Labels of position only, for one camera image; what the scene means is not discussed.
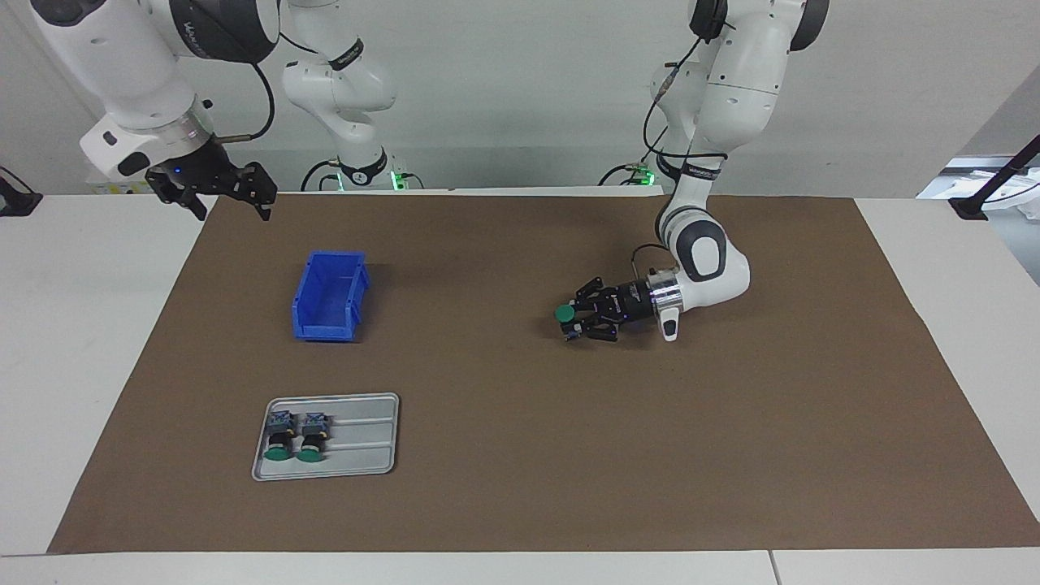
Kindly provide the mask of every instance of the brown table mat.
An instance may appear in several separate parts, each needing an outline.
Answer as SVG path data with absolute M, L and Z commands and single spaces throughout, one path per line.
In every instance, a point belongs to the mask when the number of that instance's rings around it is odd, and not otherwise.
M 1040 544 L 855 204 L 712 199 L 752 287 L 621 342 L 555 306 L 630 279 L 662 199 L 217 205 L 51 553 Z M 292 336 L 312 250 L 363 250 L 361 342 Z M 668 258 L 644 257 L 644 264 Z M 275 397 L 395 391 L 386 476 L 258 483 Z

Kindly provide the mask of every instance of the gray wall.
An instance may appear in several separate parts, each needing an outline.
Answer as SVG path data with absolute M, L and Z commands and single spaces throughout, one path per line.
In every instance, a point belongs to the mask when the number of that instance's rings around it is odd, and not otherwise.
M 1037 134 L 1040 134 L 1040 67 L 1011 94 L 961 154 L 1014 154 Z
M 44 58 L 28 0 L 2 1 L 0 161 L 45 190 L 83 190 L 76 142 L 98 105 Z M 693 41 L 683 0 L 347 4 L 401 87 L 376 115 L 385 142 L 428 186 L 594 183 L 642 155 L 651 74 Z M 1036 0 L 835 0 L 820 41 L 792 55 L 772 124 L 719 189 L 913 197 L 1037 67 L 1037 30 Z M 298 56 L 280 46 L 264 62 L 276 86 Z M 181 65 L 216 103 L 218 131 L 262 123 L 249 67 Z M 270 134 L 235 157 L 269 164 L 291 189 L 333 153 L 280 88 L 277 99 Z

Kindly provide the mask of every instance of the silver metal tray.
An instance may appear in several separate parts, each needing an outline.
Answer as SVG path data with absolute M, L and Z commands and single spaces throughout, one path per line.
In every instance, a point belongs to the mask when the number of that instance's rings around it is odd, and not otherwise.
M 393 468 L 397 444 L 397 408 L 400 399 L 393 392 L 315 398 L 278 398 L 267 404 L 260 425 L 253 479 L 279 481 L 338 476 L 363 476 L 389 473 Z M 264 459 L 267 447 L 264 426 L 272 411 L 288 410 L 298 418 L 307 412 L 329 416 L 329 439 L 323 457 L 317 463 L 295 458 L 286 461 Z M 292 439 L 293 454 L 304 438 Z

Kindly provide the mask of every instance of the blue bin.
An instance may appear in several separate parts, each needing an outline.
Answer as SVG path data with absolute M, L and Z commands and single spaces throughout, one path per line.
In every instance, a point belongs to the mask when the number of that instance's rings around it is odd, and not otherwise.
M 362 252 L 311 252 L 292 301 L 292 330 L 308 341 L 353 341 L 368 288 Z

